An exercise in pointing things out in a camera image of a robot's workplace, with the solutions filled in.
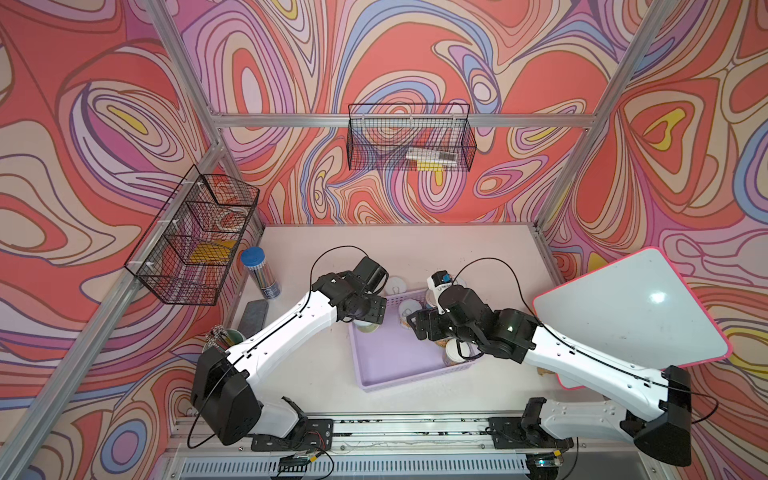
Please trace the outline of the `white lid can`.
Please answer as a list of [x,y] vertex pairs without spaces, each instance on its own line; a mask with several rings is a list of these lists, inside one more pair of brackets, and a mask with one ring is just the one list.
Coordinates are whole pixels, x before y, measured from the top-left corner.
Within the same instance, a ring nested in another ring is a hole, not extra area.
[[403,294],[408,290],[407,283],[400,277],[390,277],[384,287],[387,296]]
[[410,325],[407,322],[409,315],[423,309],[421,302],[415,299],[405,299],[398,305],[398,317],[400,325],[406,329],[410,329]]
[[354,328],[361,333],[373,333],[379,328],[379,324],[363,320],[354,320],[353,325]]

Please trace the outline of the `lilac plastic basket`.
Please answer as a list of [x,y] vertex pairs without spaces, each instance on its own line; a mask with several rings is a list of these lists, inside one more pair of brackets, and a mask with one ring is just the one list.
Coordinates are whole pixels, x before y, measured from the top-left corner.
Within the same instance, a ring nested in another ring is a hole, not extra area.
[[434,342],[420,341],[411,329],[400,325],[398,305],[405,299],[425,304],[425,290],[387,297],[383,323],[373,333],[349,327],[355,377],[365,392],[373,392],[469,369],[469,362],[446,367],[443,350]]

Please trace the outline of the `blue labelled tin can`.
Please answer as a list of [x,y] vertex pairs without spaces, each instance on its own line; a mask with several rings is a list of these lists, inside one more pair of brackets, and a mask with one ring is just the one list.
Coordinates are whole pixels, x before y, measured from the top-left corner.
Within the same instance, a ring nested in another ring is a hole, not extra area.
[[425,304],[428,308],[437,308],[437,295],[433,289],[427,289],[425,293]]

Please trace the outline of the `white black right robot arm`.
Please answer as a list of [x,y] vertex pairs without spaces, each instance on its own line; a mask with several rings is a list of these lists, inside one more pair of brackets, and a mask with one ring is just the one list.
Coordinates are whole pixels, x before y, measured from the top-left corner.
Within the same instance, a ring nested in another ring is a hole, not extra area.
[[519,420],[518,434],[534,447],[572,446],[578,437],[626,441],[669,465],[692,462],[692,392],[687,371],[632,366],[547,327],[516,309],[494,310],[471,289],[447,287],[437,305],[411,313],[407,323],[420,340],[455,340],[479,354],[511,360],[569,377],[602,400],[566,404],[535,397]]

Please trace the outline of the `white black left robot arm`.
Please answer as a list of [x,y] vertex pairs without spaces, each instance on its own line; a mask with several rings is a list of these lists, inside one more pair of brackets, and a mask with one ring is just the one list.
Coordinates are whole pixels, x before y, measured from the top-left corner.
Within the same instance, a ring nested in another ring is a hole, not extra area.
[[293,437],[303,411],[287,397],[260,398],[260,384],[298,347],[337,322],[381,324],[387,305],[381,291],[388,279],[387,270],[365,256],[351,270],[312,281],[295,306],[255,335],[226,350],[204,350],[192,387],[196,419],[225,446],[247,436]]

